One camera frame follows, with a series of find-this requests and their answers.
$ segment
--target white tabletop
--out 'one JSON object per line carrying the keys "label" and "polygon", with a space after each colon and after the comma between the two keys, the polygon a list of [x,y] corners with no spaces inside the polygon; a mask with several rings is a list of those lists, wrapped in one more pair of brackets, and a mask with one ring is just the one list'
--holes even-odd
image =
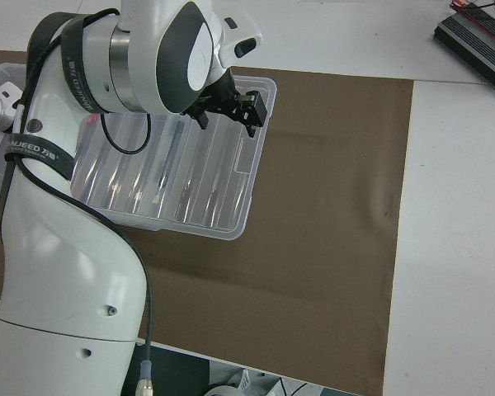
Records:
{"label": "white tabletop", "polygon": [[[243,65],[419,80],[384,395],[495,395],[495,92],[432,41],[449,0],[214,3],[246,8],[265,34]],[[50,12],[118,6],[1,1],[0,50],[24,50]]]}

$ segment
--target white robotic arm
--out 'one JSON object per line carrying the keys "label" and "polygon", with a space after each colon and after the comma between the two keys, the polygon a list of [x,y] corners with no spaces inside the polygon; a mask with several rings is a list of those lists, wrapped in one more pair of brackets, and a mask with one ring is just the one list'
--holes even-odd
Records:
{"label": "white robotic arm", "polygon": [[[218,17],[203,0],[123,5],[123,17],[61,14],[37,28],[62,31],[28,62],[2,188],[0,396],[119,395],[134,350],[146,268],[114,224],[71,198],[82,120],[171,112],[205,128],[213,111],[253,134],[266,117],[258,92],[240,95],[229,72],[261,43],[244,15]],[[146,375],[140,394],[152,392]]]}

